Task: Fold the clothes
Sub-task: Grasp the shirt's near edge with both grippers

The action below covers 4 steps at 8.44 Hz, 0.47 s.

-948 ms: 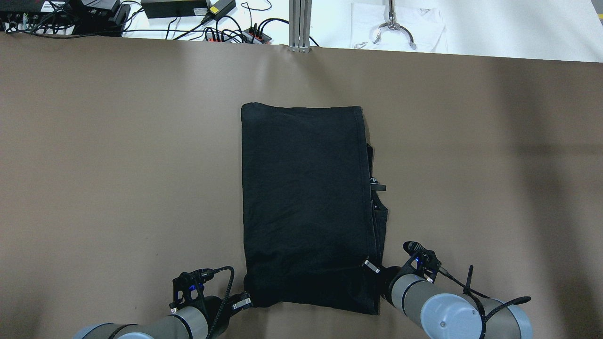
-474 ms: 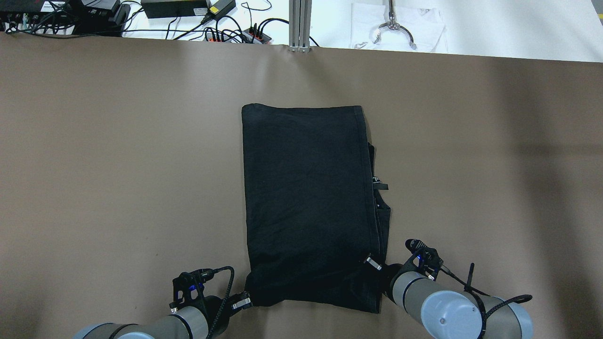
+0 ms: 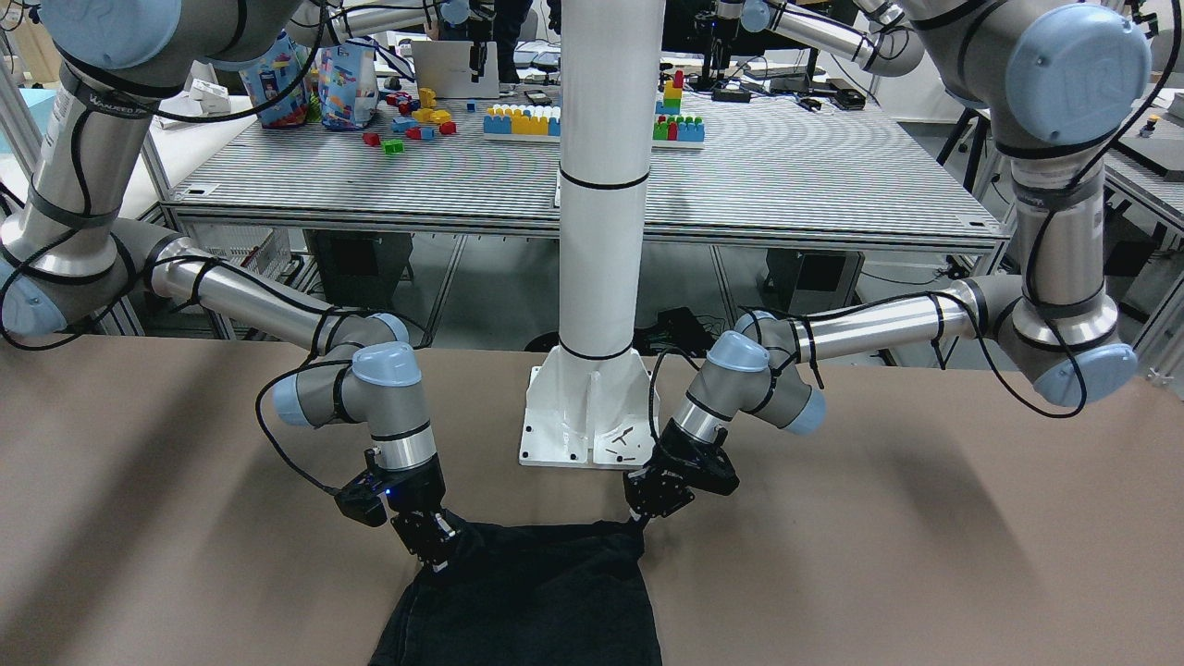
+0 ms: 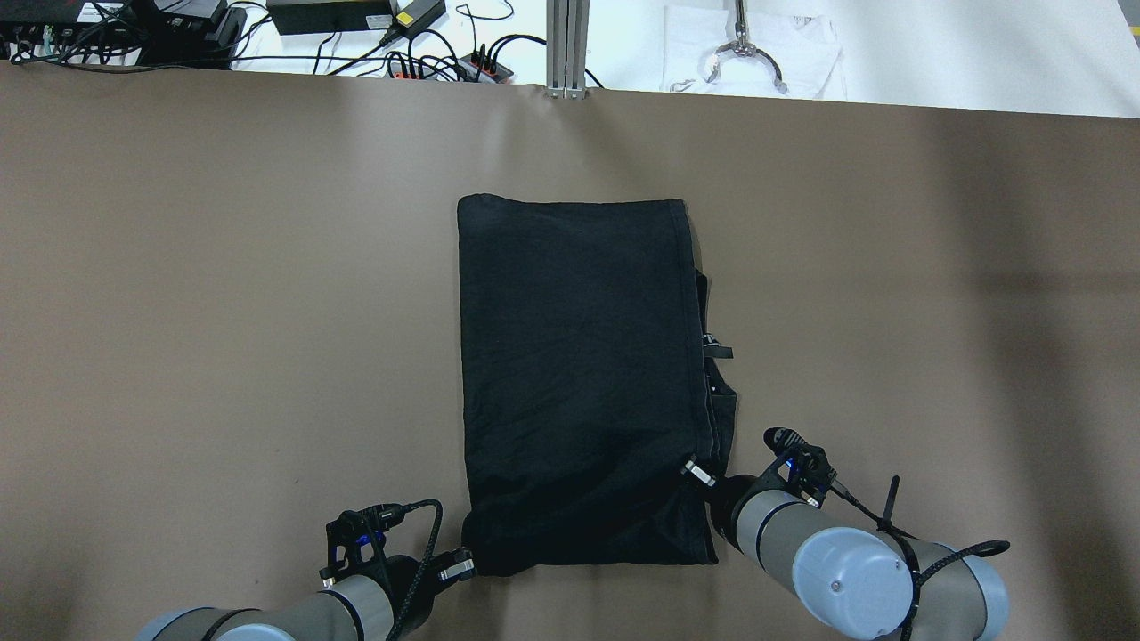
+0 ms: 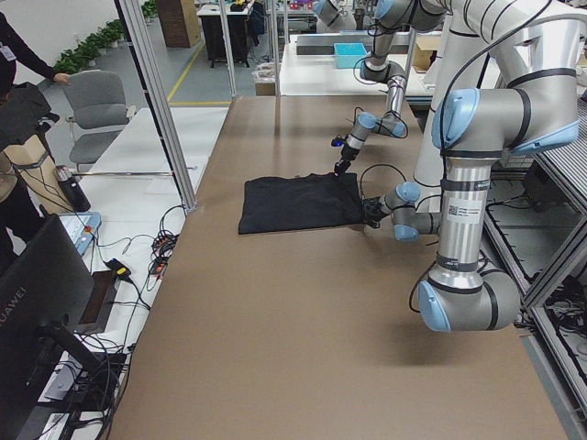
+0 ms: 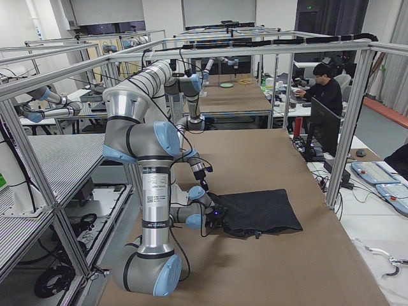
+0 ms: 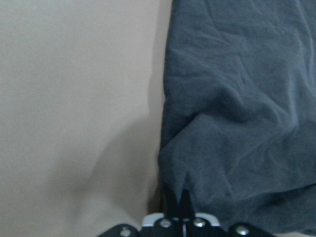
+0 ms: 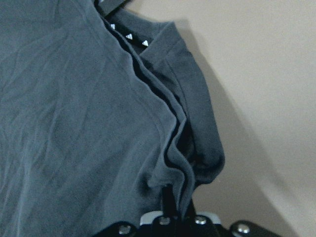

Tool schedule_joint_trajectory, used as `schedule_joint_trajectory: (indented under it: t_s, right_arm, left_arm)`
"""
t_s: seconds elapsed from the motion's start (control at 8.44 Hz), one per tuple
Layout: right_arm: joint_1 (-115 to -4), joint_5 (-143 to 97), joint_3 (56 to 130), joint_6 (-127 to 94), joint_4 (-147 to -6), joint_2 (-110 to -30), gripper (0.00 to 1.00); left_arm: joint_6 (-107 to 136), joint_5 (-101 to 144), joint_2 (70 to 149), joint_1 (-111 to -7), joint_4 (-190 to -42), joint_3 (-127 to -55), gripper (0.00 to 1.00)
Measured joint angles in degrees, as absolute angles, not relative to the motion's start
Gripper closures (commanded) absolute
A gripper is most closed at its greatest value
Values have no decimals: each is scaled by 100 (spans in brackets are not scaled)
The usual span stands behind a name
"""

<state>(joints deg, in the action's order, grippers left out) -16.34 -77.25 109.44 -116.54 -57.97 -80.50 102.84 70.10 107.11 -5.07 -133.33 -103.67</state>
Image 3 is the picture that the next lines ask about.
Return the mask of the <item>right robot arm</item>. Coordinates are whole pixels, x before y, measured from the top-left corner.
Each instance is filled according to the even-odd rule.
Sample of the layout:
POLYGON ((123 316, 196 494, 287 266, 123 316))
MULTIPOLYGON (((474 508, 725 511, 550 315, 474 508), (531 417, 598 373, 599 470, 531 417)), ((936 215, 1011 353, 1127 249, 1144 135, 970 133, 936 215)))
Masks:
POLYGON ((4 339, 32 350, 128 292, 232 316, 297 345, 308 360, 262 389, 292 425, 363 423, 366 467, 322 486, 363 525, 393 525, 426 566, 448 565, 461 521, 445 484, 408 329, 393 314, 341 309, 121 214, 152 119, 191 64, 249 62, 292 18, 329 25, 326 1, 41 1, 63 59, 54 121, 24 206, 4 222, 4 339))

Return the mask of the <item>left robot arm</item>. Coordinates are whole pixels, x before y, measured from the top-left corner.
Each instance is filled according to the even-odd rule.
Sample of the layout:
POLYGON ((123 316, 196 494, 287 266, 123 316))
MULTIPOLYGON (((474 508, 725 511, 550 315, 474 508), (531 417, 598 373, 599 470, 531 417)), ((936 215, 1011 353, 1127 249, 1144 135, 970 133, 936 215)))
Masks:
POLYGON ((521 465, 624 472, 631 520, 728 497, 723 454, 736 414, 805 435, 826 409, 796 367, 883 344, 993 340, 1054 417, 1069 418, 1135 374, 1103 282, 1103 152, 1151 101, 1151 50, 1133 18, 1070 1, 862 4, 869 30, 783 1, 720 1, 723 20, 766 27, 900 76, 924 55, 944 88, 986 109, 1010 156, 1019 239, 1015 277, 966 277, 942 290, 821 314, 740 316, 657 425, 654 383, 633 350, 643 214, 651 173, 659 1, 562 4, 560 314, 558 342, 525 393, 521 465))

